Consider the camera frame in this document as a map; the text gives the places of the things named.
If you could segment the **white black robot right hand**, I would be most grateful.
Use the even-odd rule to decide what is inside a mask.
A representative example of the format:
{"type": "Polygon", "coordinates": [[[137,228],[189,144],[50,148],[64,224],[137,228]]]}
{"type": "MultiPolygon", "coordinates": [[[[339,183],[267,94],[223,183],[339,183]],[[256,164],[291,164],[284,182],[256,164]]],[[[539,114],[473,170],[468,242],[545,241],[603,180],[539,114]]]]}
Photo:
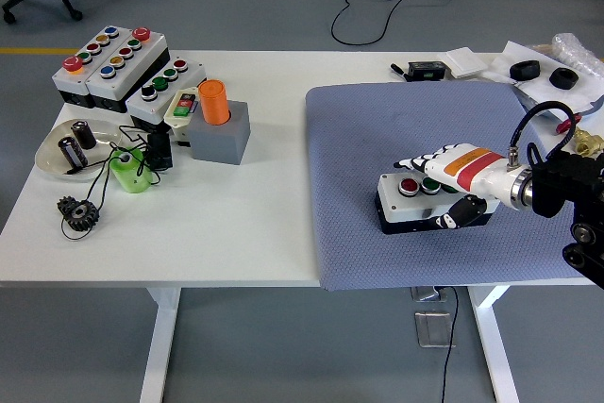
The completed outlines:
{"type": "Polygon", "coordinates": [[[518,163],[515,147],[503,157],[470,143],[450,144],[432,154],[397,161],[394,167],[418,171],[462,194],[445,213],[427,219],[429,229],[473,227],[486,214],[491,199],[513,210],[531,204],[524,196],[530,170],[518,163]]]}

